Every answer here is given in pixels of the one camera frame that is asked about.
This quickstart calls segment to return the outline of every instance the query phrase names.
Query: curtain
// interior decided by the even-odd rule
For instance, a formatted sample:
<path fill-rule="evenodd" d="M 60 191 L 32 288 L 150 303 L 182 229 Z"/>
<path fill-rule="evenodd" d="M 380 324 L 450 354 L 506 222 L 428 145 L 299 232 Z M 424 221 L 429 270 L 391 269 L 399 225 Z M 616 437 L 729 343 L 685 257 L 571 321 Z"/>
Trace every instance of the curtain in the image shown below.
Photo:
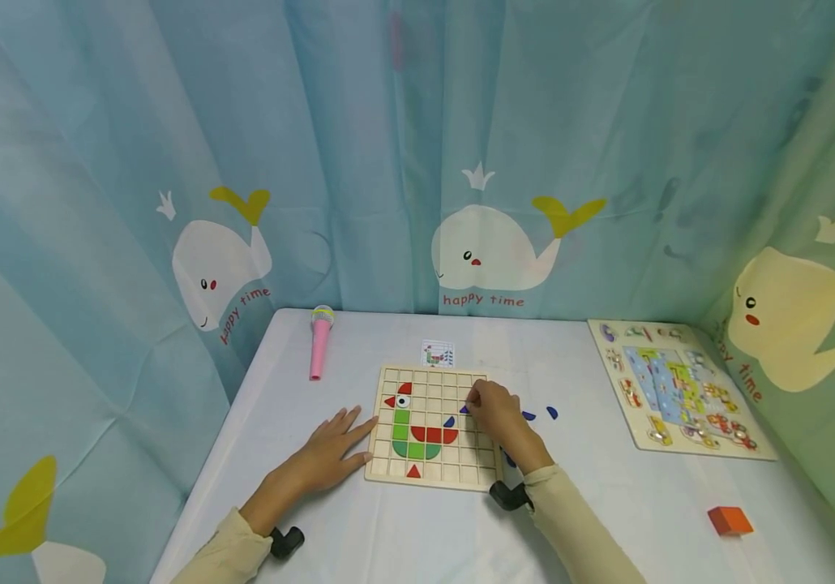
<path fill-rule="evenodd" d="M 835 60 L 812 102 L 707 328 L 835 509 Z"/>
<path fill-rule="evenodd" d="M 816 222 L 764 187 L 834 48 L 835 0 L 0 0 L 0 582 L 145 582 L 278 308 L 723 319 Z"/>

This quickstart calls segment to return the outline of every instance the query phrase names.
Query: child's hand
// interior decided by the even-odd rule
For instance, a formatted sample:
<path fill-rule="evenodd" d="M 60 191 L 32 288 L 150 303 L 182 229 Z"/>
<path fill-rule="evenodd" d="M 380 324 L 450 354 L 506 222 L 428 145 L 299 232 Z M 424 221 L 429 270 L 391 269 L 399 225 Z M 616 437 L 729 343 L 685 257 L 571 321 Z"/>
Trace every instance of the child's hand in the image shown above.
<path fill-rule="evenodd" d="M 525 475 L 554 465 L 541 437 L 521 414 L 521 401 L 494 381 L 478 380 L 466 396 L 466 408 L 479 428 L 501 446 Z"/>
<path fill-rule="evenodd" d="M 332 419 L 325 419 L 307 443 L 275 472 L 283 475 L 284 480 L 293 482 L 303 496 L 335 487 L 357 468 L 362 468 L 372 460 L 372 454 L 356 453 L 348 459 L 343 458 L 346 451 L 368 436 L 379 421 L 377 417 L 368 419 L 350 430 L 361 410 L 360 406 L 356 406 L 346 412 L 344 407 Z"/>
<path fill-rule="evenodd" d="M 332 419 L 321 423 L 300 450 L 280 467 L 272 470 L 262 481 L 239 513 L 256 534 L 268 536 L 275 529 L 278 518 L 306 494 L 335 487 L 357 468 L 372 460 L 372 454 L 356 453 L 343 456 L 358 441 L 372 432 L 379 418 L 367 420 L 350 430 L 361 407 L 350 412 L 336 412 Z"/>

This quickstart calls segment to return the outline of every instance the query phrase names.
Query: pink toy microphone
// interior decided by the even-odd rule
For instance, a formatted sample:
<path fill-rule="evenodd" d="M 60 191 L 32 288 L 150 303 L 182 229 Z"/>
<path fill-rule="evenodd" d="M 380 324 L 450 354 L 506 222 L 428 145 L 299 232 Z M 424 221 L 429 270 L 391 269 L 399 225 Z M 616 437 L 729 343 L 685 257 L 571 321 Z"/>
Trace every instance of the pink toy microphone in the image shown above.
<path fill-rule="evenodd" d="M 327 338 L 333 327 L 333 310 L 327 305 L 314 308 L 310 315 L 310 326 L 314 329 L 314 343 L 310 348 L 310 378 L 317 381 L 323 371 L 323 358 L 327 354 Z"/>

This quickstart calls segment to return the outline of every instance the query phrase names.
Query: white tablecloth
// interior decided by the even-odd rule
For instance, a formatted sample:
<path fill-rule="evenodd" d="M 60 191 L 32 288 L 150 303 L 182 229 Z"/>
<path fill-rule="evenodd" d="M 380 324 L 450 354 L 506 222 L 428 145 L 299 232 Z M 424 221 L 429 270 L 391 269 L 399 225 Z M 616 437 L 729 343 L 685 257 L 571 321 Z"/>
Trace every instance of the white tablecloth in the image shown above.
<path fill-rule="evenodd" d="M 295 309 L 272 320 L 153 584 L 169 582 L 321 420 L 356 404 L 367 418 L 381 365 L 417 365 L 423 339 L 453 342 L 456 367 L 487 371 L 520 395 L 649 582 L 835 582 L 835 524 L 796 469 L 635 448 L 583 322 L 341 312 L 323 380 L 312 382 L 309 320 Z M 755 533 L 720 539 L 706 515 L 715 505 L 741 506 Z M 358 472 L 280 527 L 291 525 L 305 545 L 286 563 L 266 560 L 258 582 L 566 581 L 528 514 L 506 513 L 483 493 L 367 482 Z"/>

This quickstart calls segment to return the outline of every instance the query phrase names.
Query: wooden grid board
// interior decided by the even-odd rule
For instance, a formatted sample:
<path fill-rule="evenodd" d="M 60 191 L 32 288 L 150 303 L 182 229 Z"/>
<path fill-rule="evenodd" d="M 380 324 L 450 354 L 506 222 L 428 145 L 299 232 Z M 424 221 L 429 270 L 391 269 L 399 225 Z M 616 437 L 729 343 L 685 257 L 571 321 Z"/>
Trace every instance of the wooden grid board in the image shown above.
<path fill-rule="evenodd" d="M 590 320 L 589 330 L 639 449 L 777 460 L 735 382 L 690 327 Z"/>
<path fill-rule="evenodd" d="M 501 451 L 463 408 L 479 371 L 385 365 L 375 392 L 379 424 L 365 478 L 423 487 L 489 491 L 503 477 Z"/>

